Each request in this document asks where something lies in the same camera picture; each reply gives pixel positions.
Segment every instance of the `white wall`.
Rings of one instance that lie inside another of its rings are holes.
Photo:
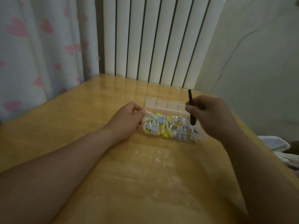
[[[299,140],[297,0],[226,0],[195,89],[258,135]]]

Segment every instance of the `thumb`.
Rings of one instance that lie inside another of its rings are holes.
[[[203,112],[202,110],[200,110],[198,107],[192,106],[192,105],[187,105],[185,107],[185,110],[187,112],[189,112],[191,115],[193,115],[195,118],[197,118],[198,120],[202,117]]]
[[[144,118],[144,116],[145,116],[145,110],[140,110],[140,111],[136,112],[136,114],[133,115],[135,121],[138,124],[141,124],[141,120]]]

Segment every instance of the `hand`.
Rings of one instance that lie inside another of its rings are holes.
[[[194,106],[187,102],[185,109],[200,121],[204,131],[211,137],[223,142],[242,132],[234,115],[220,98],[201,95],[193,101]]]
[[[132,101],[121,107],[104,126],[113,137],[113,145],[128,138],[141,125],[144,115],[145,110]]]

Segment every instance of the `white curtain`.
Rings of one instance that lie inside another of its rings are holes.
[[[99,74],[95,0],[0,0],[0,121]]]

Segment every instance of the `person's left hand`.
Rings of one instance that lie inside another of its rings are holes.
[[[132,101],[121,107],[104,126],[113,137],[113,144],[128,138],[141,125],[144,115],[145,110]]]

